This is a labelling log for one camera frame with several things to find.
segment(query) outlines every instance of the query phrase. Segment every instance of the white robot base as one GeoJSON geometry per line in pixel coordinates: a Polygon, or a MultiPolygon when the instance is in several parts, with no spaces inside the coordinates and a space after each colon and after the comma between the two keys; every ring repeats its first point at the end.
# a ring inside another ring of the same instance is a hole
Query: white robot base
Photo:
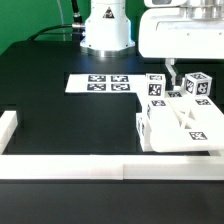
{"type": "Polygon", "coordinates": [[[81,51],[115,57],[135,53],[131,23],[125,15],[125,0],[92,0],[91,15],[85,22],[86,37],[81,51]]]}

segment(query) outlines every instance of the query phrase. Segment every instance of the black table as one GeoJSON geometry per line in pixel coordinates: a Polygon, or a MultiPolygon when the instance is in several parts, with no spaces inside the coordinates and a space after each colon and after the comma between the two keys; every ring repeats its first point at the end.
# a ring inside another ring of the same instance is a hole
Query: black table
{"type": "MultiPolygon", "coordinates": [[[[211,75],[211,98],[223,110],[223,61],[178,60],[177,68],[180,74],[211,75]]],[[[143,154],[135,94],[65,94],[65,87],[71,73],[160,72],[167,74],[164,60],[138,54],[97,58],[81,54],[72,42],[14,43],[0,57],[0,112],[16,110],[19,120],[4,154],[143,154]]],[[[1,223],[7,224],[224,219],[223,182],[1,180],[0,198],[1,223]]]]}

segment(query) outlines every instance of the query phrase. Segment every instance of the cube with markers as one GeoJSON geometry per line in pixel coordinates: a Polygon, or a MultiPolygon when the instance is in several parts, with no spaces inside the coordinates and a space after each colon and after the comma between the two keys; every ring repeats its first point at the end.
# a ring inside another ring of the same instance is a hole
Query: cube with markers
{"type": "Polygon", "coordinates": [[[164,74],[146,74],[147,95],[149,97],[164,97],[166,88],[166,77],[164,74]]]}
{"type": "Polygon", "coordinates": [[[185,75],[185,91],[192,96],[209,96],[212,78],[202,72],[185,75]]]}

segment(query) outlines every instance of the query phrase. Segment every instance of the black and white pattern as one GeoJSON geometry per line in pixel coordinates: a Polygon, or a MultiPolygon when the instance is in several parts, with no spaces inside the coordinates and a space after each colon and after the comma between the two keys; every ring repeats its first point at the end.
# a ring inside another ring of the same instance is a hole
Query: black and white pattern
{"type": "Polygon", "coordinates": [[[145,125],[142,123],[142,135],[145,135],[145,125]]]}
{"type": "Polygon", "coordinates": [[[207,140],[207,137],[203,132],[189,132],[193,140],[207,140]]]}
{"type": "Polygon", "coordinates": [[[89,82],[106,82],[105,75],[89,75],[88,77],[89,82]]]}
{"type": "Polygon", "coordinates": [[[206,99],[195,100],[199,105],[211,105],[206,99]]]}
{"type": "Polygon", "coordinates": [[[129,84],[111,84],[112,91],[130,91],[129,84]]]}
{"type": "Polygon", "coordinates": [[[191,82],[189,79],[187,79],[186,91],[188,91],[189,93],[193,93],[193,90],[194,90],[194,83],[191,82]]]}
{"type": "Polygon", "coordinates": [[[208,92],[208,82],[198,83],[197,95],[206,94],[208,92]]]}
{"type": "Polygon", "coordinates": [[[148,116],[149,119],[150,119],[150,110],[151,110],[151,108],[150,108],[150,106],[149,106],[149,104],[148,104],[148,108],[147,108],[147,116],[148,116]]]}
{"type": "Polygon", "coordinates": [[[127,75],[113,75],[111,76],[111,82],[128,82],[127,75]]]}
{"type": "Polygon", "coordinates": [[[138,132],[140,133],[141,131],[141,123],[142,123],[142,118],[138,119],[138,132]]]}
{"type": "Polygon", "coordinates": [[[191,77],[195,79],[206,79],[207,77],[202,75],[201,73],[192,74],[191,77]]]}
{"type": "Polygon", "coordinates": [[[153,106],[166,106],[163,100],[152,100],[153,106]]]}
{"type": "Polygon", "coordinates": [[[149,84],[149,96],[161,96],[162,85],[161,84],[149,84]]]}
{"type": "Polygon", "coordinates": [[[182,95],[179,92],[168,92],[168,95],[170,97],[182,97],[182,95]]]}
{"type": "Polygon", "coordinates": [[[88,91],[106,91],[106,84],[88,84],[88,91]]]}
{"type": "Polygon", "coordinates": [[[150,80],[162,80],[161,75],[150,75],[150,80]]]}
{"type": "Polygon", "coordinates": [[[108,7],[107,11],[103,15],[103,18],[104,19],[114,19],[114,15],[113,15],[113,12],[110,7],[108,7]]]}

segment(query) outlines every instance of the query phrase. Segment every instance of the black cable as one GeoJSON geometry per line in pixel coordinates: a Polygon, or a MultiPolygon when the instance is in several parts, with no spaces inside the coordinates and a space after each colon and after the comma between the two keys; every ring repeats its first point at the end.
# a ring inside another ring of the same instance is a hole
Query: black cable
{"type": "Polygon", "coordinates": [[[73,19],[75,23],[82,23],[82,16],[79,12],[77,0],[71,0],[73,9],[73,19]]]}
{"type": "Polygon", "coordinates": [[[56,29],[62,29],[62,28],[72,28],[72,24],[65,24],[65,25],[57,25],[57,26],[51,26],[45,29],[40,30],[36,34],[29,37],[27,40],[33,41],[35,40],[39,35],[42,35],[43,33],[50,31],[50,30],[56,30],[56,29]]]}
{"type": "Polygon", "coordinates": [[[68,35],[68,34],[82,34],[82,33],[80,33],[80,32],[39,33],[38,36],[41,36],[41,35],[68,35]]]}

